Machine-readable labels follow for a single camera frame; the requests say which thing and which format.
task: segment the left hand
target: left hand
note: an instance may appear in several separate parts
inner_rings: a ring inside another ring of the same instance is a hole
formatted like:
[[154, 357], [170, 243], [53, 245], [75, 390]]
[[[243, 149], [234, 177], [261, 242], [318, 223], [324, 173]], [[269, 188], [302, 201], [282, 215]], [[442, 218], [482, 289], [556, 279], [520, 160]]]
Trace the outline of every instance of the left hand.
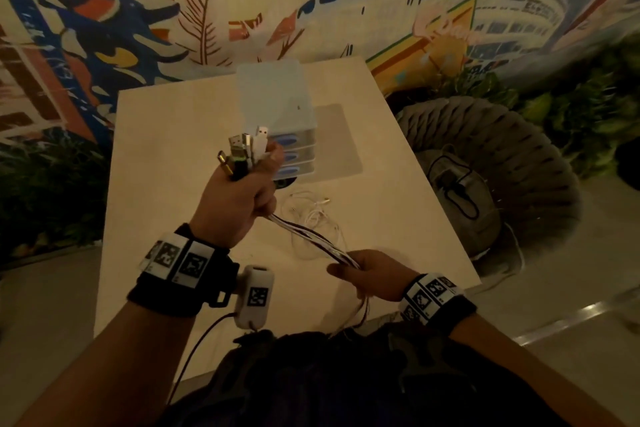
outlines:
[[257, 217], [275, 212], [273, 176], [284, 162], [284, 150], [272, 142], [267, 151], [271, 153], [239, 181], [233, 182], [221, 167], [213, 172], [189, 222], [196, 238], [221, 248], [233, 248]]

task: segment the forearm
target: forearm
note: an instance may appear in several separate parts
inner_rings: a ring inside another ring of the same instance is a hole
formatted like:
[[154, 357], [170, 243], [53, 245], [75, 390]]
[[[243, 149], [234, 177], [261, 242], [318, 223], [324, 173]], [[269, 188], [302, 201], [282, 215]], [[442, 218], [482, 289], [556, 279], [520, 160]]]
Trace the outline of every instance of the forearm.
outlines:
[[16, 427], [155, 422], [165, 407], [194, 321], [127, 302]]
[[449, 336], [507, 368], [529, 384], [556, 414], [573, 426], [624, 427], [586, 393], [546, 366], [477, 314], [463, 319]]

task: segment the right hand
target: right hand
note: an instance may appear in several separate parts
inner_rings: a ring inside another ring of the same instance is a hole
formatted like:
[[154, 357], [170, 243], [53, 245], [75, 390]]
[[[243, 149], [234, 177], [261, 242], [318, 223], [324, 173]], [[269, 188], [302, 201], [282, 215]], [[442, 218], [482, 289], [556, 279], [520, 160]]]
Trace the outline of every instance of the right hand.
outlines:
[[404, 289], [420, 274], [378, 250], [349, 252], [362, 270], [342, 264], [330, 264], [326, 271], [358, 289], [358, 297], [376, 296], [385, 301], [400, 302]]

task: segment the green foliage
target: green foliage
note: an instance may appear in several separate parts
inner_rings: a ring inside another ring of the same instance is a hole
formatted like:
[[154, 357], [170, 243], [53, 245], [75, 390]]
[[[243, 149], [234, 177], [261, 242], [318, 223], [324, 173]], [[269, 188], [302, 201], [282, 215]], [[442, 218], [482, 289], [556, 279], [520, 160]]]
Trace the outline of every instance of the green foliage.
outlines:
[[571, 162], [580, 178], [616, 168], [618, 145], [640, 135], [640, 35], [631, 35], [578, 61], [519, 95], [487, 74], [473, 80], [464, 71], [444, 79], [432, 98], [485, 98], [538, 125]]
[[0, 264], [102, 238], [110, 155], [71, 133], [0, 146]]

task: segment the hand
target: hand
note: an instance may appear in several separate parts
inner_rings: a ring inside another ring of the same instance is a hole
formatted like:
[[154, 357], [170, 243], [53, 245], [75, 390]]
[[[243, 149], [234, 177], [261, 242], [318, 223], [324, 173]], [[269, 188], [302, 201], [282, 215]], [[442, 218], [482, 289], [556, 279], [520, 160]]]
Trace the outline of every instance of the hand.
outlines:
[[233, 248], [259, 216], [276, 211], [273, 176], [284, 162], [284, 150], [275, 142], [265, 157], [239, 181], [233, 182], [221, 167], [207, 183], [196, 213], [189, 222], [196, 238], [222, 248]]
[[399, 302], [406, 286], [420, 275], [378, 250], [358, 250], [349, 252], [349, 255], [360, 264], [362, 270], [330, 264], [326, 271], [356, 286], [361, 299], [366, 295]]

